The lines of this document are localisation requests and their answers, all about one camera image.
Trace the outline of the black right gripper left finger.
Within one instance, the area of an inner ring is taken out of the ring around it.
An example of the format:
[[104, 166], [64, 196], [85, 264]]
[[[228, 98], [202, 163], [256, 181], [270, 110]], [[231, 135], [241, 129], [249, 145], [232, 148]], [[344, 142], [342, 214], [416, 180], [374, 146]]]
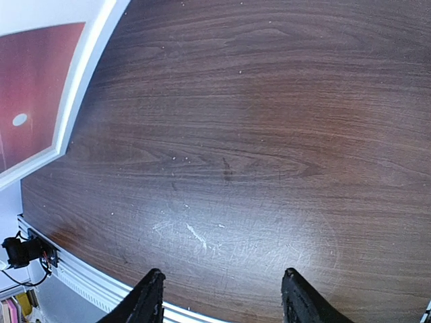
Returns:
[[166, 276], [151, 269], [129, 294], [98, 323], [163, 322], [163, 291]]

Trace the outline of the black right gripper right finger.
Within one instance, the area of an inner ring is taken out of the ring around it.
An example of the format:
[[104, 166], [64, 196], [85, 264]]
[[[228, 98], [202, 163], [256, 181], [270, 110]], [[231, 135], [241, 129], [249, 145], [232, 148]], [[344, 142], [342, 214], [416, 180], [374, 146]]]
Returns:
[[296, 269], [287, 268], [281, 283], [283, 322], [348, 322]]

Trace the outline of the red and dark photo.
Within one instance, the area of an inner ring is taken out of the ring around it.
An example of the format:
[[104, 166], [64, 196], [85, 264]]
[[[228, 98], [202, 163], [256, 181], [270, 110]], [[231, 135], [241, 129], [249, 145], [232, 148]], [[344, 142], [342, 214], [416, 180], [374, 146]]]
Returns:
[[1, 37], [1, 170], [49, 148], [83, 22]]

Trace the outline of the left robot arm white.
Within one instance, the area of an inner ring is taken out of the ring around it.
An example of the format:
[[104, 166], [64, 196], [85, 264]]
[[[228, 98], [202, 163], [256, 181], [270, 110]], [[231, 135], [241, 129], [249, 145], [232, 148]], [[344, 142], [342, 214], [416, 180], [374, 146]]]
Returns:
[[6, 238], [1, 244], [7, 254], [9, 268], [23, 268], [28, 266], [32, 260], [42, 256], [42, 242], [39, 238], [21, 241], [19, 238]]

